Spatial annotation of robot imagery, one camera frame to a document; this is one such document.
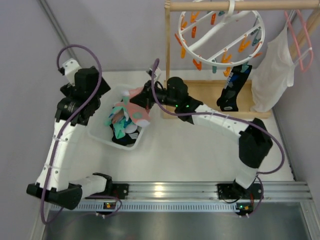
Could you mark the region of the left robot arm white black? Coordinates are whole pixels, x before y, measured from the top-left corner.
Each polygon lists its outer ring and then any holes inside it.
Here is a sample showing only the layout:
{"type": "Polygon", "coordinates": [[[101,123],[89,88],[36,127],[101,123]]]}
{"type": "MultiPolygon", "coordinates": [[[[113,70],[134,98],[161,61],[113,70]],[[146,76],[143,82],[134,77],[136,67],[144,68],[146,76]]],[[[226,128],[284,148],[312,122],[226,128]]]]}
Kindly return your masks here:
{"type": "Polygon", "coordinates": [[[80,201],[91,195],[110,195],[112,177],[93,173],[80,180],[70,180],[75,149],[90,117],[100,107],[100,98],[111,88],[95,66],[78,67],[74,74],[67,71],[67,64],[60,68],[66,76],[72,76],[60,91],[64,98],[57,104],[54,116],[54,132],[44,167],[34,183],[27,186],[28,195],[64,209],[75,209],[80,201]]]}

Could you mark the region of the mint green sock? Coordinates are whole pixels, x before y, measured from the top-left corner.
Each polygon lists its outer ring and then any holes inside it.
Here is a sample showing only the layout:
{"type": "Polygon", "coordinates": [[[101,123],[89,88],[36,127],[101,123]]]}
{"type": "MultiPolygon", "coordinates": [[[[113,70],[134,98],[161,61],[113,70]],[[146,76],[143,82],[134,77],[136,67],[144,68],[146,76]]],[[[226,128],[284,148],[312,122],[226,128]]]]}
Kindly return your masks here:
{"type": "Polygon", "coordinates": [[[133,122],[129,120],[122,119],[116,123],[111,123],[110,127],[113,129],[114,137],[118,140],[126,135],[126,129],[129,126],[133,126],[133,122]]]}
{"type": "Polygon", "coordinates": [[[117,112],[119,112],[120,110],[122,110],[123,108],[120,106],[116,106],[112,109],[111,113],[109,114],[107,120],[104,122],[105,126],[109,126],[109,125],[114,125],[112,124],[112,118],[114,116],[114,114],[116,114],[117,112]]]}

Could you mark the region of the pink sock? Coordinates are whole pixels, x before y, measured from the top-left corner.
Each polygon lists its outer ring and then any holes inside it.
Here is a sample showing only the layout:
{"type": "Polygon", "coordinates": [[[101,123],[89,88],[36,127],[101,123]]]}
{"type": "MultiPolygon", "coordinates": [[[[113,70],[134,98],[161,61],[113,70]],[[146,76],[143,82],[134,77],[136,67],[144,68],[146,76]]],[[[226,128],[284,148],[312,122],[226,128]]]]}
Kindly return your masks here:
{"type": "Polygon", "coordinates": [[[133,88],[122,91],[122,100],[128,116],[138,127],[145,128],[150,124],[151,118],[149,110],[130,102],[134,97],[140,94],[143,87],[133,88]]]}
{"type": "Polygon", "coordinates": [[[114,114],[114,116],[112,117],[111,123],[112,124],[116,124],[119,121],[121,121],[122,119],[125,119],[126,121],[129,119],[129,117],[127,116],[127,114],[125,113],[125,111],[123,109],[121,109],[120,111],[118,111],[117,113],[114,114]]]}

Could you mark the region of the white round clip hanger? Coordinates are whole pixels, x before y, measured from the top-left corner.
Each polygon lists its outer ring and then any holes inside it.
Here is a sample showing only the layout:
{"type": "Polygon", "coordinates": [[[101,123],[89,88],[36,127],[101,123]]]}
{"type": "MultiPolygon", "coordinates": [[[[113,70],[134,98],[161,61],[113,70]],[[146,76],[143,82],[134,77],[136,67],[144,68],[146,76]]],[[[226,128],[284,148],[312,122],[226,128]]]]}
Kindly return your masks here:
{"type": "Polygon", "coordinates": [[[231,69],[245,69],[249,61],[263,54],[265,24],[256,10],[235,10],[230,0],[228,10],[181,12],[174,37],[181,59],[190,59],[196,70],[210,67],[222,69],[228,76],[231,69]]]}

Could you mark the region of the black sock blue grey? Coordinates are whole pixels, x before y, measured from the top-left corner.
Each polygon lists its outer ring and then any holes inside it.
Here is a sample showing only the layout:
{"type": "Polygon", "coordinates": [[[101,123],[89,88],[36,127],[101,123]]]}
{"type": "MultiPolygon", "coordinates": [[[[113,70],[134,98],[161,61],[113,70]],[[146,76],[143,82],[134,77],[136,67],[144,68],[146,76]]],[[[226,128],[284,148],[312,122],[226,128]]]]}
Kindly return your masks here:
{"type": "Polygon", "coordinates": [[[252,71],[252,65],[234,66],[226,80],[221,95],[216,101],[222,112],[238,112],[237,97],[247,82],[252,71]]]}

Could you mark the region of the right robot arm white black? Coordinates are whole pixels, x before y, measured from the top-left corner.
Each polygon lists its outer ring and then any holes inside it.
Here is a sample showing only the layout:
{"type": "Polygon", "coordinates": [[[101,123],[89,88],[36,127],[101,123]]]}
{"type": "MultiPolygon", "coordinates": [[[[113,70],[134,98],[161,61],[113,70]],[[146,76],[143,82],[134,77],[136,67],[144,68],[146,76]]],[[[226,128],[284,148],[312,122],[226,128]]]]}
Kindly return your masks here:
{"type": "Polygon", "coordinates": [[[248,196],[258,170],[268,155],[273,142],[262,120],[233,119],[218,113],[202,101],[189,95],[188,86],[180,77],[171,77],[166,88],[149,80],[138,93],[130,98],[130,103],[146,110],[154,104],[174,107],[176,116],[183,122],[207,127],[234,140],[239,147],[239,170],[229,190],[231,199],[248,196]]]}

